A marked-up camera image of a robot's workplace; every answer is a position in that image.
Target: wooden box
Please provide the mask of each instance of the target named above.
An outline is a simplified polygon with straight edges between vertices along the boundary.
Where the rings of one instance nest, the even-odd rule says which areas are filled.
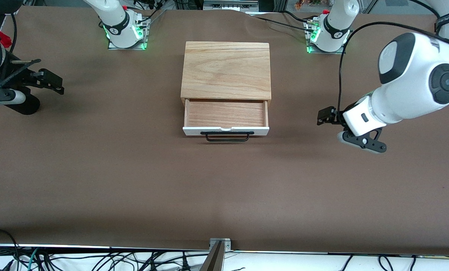
[[[188,41],[181,99],[187,136],[268,133],[268,43]]]

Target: drawer handle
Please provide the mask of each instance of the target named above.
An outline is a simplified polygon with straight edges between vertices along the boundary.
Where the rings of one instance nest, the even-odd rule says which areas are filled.
[[[245,142],[248,139],[250,139],[250,135],[254,134],[254,132],[201,132],[202,135],[206,136],[206,140],[209,142]],[[246,135],[245,138],[238,138],[238,139],[211,139],[208,136],[235,136],[237,134],[243,134]]]

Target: open drawer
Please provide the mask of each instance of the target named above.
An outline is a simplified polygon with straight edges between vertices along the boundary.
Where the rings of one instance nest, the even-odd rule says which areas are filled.
[[[269,129],[267,101],[185,99],[187,136],[264,136]]]

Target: red cap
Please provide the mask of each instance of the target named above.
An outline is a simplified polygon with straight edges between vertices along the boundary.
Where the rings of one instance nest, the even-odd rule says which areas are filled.
[[[2,44],[5,48],[9,48],[12,45],[11,38],[2,33],[2,31],[0,31],[0,44]]]

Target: brown table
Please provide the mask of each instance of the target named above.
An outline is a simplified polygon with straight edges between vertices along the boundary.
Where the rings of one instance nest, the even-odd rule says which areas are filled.
[[[379,20],[431,30],[434,17],[359,15],[354,26]],[[108,51],[92,9],[23,7],[17,22],[16,55],[41,58],[33,68],[66,88],[35,90],[35,115],[0,106],[0,228],[18,242],[206,249],[227,237],[243,250],[449,254],[449,107],[386,127],[388,151],[373,155],[339,143],[339,127],[316,126],[337,101],[339,56],[307,54],[299,30],[168,11],[146,51]],[[344,106],[379,86],[378,54],[400,33],[356,35]],[[185,137],[186,41],[270,43],[267,137]]]

